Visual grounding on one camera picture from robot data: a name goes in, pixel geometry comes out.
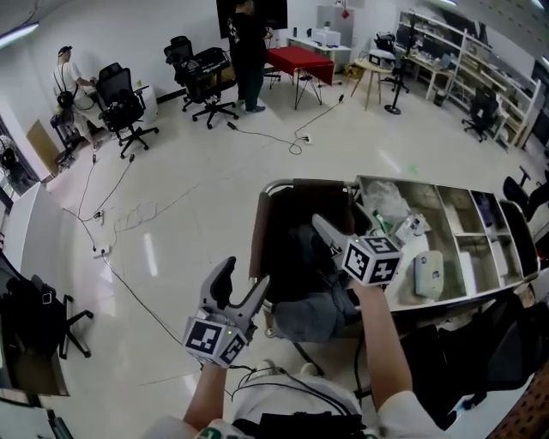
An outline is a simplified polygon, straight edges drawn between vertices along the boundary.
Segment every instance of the human arm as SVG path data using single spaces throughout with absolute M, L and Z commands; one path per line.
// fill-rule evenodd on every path
M 204 364 L 195 394 L 183 421 L 201 431 L 216 419 L 223 418 L 226 369 Z
M 384 291 L 358 282 L 353 290 L 362 310 L 371 391 L 379 410 L 391 396 L 412 391 L 412 374 Z
M 95 87 L 95 81 L 88 81 L 81 77 L 76 79 L 76 84 L 78 84 L 81 87 Z
M 69 63 L 69 75 L 70 77 L 78 84 L 80 87 L 95 87 L 95 83 L 97 82 L 95 78 L 90 79 L 89 81 L 82 78 L 82 74 L 80 73 L 80 70 L 78 69 L 78 66 L 74 63 Z

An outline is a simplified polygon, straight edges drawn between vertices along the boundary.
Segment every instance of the white shirt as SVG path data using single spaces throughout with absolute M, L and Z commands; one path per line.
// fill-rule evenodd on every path
M 86 96 L 82 87 L 78 86 L 76 83 L 78 78 L 81 78 L 81 73 L 76 64 L 68 61 L 63 65 L 57 65 L 53 70 L 53 86 L 55 95 L 58 96 L 61 92 L 64 92 L 65 89 L 71 94 L 75 94 L 75 91 L 78 88 L 75 95 L 75 100 Z
M 351 414 L 362 414 L 359 403 L 348 390 L 313 376 L 298 376 L 298 379 L 308 386 L 342 402 Z M 181 419 L 166 417 L 160 419 L 147 432 L 143 439 L 193 439 L 198 437 L 216 437 L 220 439 L 245 439 L 241 431 L 232 426 L 236 419 L 247 419 L 259 424 L 263 413 L 292 415 L 295 412 L 339 413 L 326 402 L 315 396 L 289 388 L 276 386 L 255 386 L 245 389 L 247 385 L 269 382 L 285 383 L 299 387 L 285 376 L 266 376 L 246 382 L 234 395 L 234 414 L 228 422 L 218 419 L 212 422 L 203 434 Z M 378 412 L 378 425 L 372 425 L 365 431 L 367 437 L 390 439 L 435 439 L 449 438 L 441 431 L 419 403 L 412 392 L 402 392 L 389 398 Z

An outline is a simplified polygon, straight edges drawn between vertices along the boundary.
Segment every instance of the black strap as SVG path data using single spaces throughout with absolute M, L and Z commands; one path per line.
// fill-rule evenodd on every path
M 65 64 L 66 63 L 61 64 L 61 71 L 60 72 L 59 72 L 59 64 L 57 65 L 57 72 L 61 75 L 61 82 L 63 83 L 64 90 L 61 89 L 61 86 L 59 85 L 59 81 L 57 80 L 57 77 L 55 76 L 55 72 L 53 72 L 53 79 L 55 79 L 55 82 L 57 83 L 57 86 L 59 87 L 59 92 L 60 93 L 62 93 L 63 91 L 65 91 L 65 92 L 67 91 L 67 84 L 65 84 L 65 79 L 64 79 L 64 76 L 63 76 L 63 66 Z M 79 85 L 78 85 L 78 82 L 77 82 L 76 83 L 76 90 L 75 90 L 74 94 L 72 95 L 72 99 L 74 99 L 76 94 L 78 93 L 78 87 L 79 87 Z

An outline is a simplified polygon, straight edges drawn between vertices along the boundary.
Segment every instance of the black bag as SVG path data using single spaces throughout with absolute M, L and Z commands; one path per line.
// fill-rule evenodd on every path
M 57 96 L 57 103 L 64 110 L 72 107 L 72 105 L 75 103 L 75 96 L 76 96 L 76 93 L 78 93 L 79 85 L 76 84 L 76 90 L 75 90 L 74 94 L 67 91 L 67 86 L 65 85 L 65 81 L 63 79 L 63 65 L 61 66 L 61 82 L 63 83 L 64 90 L 61 89 L 61 86 L 59 85 L 59 82 L 57 81 L 57 77 L 55 76 L 55 72 L 53 72 L 53 78 L 55 79 L 55 82 L 57 83 L 57 86 L 59 87 L 59 91 L 61 92 Z

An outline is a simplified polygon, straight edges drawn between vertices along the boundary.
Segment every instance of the chair armrest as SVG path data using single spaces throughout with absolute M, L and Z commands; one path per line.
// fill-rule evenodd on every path
M 139 87 L 137 88 L 137 90 L 134 90 L 134 94 L 139 98 L 139 101 L 141 102 L 141 106 L 143 107 L 143 110 L 147 109 L 147 107 L 145 106 L 145 101 L 143 100 L 143 90 L 149 87 L 151 86 Z
M 270 213 L 270 196 L 262 192 L 257 203 L 256 223 L 251 239 L 250 278 L 261 279 L 263 245 L 267 234 L 268 217 Z

